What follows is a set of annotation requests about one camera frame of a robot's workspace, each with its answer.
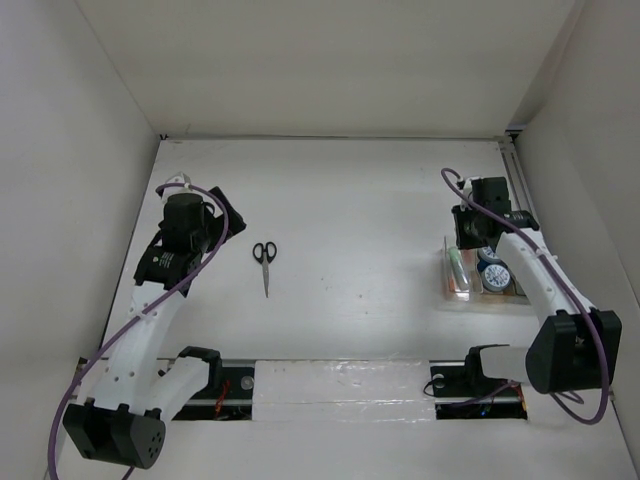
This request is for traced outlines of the orange highlighter grey cap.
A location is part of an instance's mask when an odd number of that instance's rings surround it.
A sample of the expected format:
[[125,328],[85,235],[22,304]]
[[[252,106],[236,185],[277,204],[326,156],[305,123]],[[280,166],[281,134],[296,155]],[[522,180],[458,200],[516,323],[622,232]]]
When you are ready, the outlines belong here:
[[443,259],[444,288],[447,297],[453,297],[457,293],[457,284],[451,267],[451,260],[448,256]]

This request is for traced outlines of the black handled scissors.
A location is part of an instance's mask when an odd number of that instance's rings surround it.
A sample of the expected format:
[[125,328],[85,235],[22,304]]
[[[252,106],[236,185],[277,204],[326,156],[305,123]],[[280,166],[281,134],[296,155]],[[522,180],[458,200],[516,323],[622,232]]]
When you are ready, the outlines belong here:
[[269,297],[269,284],[270,284],[270,264],[277,256],[277,246],[272,241],[258,242],[254,245],[252,250],[253,258],[258,262],[262,269],[263,287],[265,297]]

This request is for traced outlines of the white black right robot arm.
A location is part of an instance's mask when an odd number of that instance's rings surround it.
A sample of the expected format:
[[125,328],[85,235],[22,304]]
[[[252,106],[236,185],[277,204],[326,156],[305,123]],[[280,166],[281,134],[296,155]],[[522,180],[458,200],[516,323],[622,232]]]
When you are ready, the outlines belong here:
[[537,392],[608,389],[622,323],[571,283],[527,210],[514,210],[503,177],[457,177],[454,216],[461,250],[491,248],[515,276],[538,318],[539,331],[521,353],[524,382]]

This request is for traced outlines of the blue white round jar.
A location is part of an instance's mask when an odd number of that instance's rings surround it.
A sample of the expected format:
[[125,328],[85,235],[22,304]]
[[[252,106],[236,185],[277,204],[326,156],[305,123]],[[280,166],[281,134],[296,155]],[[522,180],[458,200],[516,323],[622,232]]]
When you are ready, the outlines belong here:
[[482,247],[476,250],[478,258],[478,269],[483,270],[489,265],[501,264],[501,259],[496,255],[491,247]]
[[501,264],[488,264],[480,273],[480,280],[485,291],[501,293],[511,285],[509,270]]

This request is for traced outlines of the green highlighter clear cap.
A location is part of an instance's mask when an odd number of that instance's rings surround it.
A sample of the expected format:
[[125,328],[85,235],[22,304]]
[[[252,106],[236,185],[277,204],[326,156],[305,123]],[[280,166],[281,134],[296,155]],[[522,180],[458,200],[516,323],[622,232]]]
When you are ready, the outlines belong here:
[[451,267],[457,288],[460,291],[470,291],[471,281],[465,268],[461,251],[456,246],[452,246],[447,249],[447,255],[451,260]]

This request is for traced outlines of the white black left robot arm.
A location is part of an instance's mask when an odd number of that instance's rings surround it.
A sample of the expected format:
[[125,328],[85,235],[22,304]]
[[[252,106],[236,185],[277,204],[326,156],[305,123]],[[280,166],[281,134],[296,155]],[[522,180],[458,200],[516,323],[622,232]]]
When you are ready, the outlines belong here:
[[218,187],[175,180],[157,192],[163,219],[136,268],[130,318],[100,350],[109,360],[87,399],[64,400],[56,414],[83,458],[137,469],[156,463],[168,423],[194,395],[224,383],[217,350],[187,346],[164,374],[156,361],[195,278],[246,228]]

